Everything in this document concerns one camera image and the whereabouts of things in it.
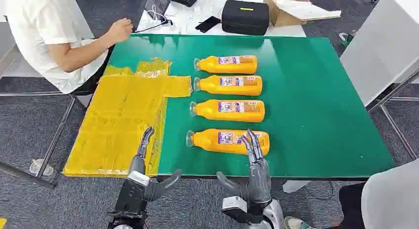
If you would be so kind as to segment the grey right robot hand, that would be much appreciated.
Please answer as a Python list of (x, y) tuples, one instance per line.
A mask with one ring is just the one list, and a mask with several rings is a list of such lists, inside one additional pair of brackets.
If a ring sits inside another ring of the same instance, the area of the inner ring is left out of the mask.
[(232, 196), (239, 196), (248, 203), (267, 206), (271, 200), (271, 179), (268, 162), (264, 159), (256, 134), (248, 129), (241, 139), (248, 151), (249, 179), (246, 184), (237, 184), (221, 172), (216, 173), (218, 183)]

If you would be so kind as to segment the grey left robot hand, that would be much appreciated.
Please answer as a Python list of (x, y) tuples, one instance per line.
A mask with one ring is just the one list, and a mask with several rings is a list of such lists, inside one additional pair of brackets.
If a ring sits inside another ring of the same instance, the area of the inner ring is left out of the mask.
[(154, 134), (153, 127), (148, 127), (139, 144), (138, 151), (132, 158), (128, 170), (127, 179), (132, 184), (128, 195), (137, 200), (155, 201), (165, 192), (172, 189), (180, 180), (182, 171), (177, 169), (171, 177), (162, 182), (153, 181), (145, 174), (145, 156), (151, 136)]

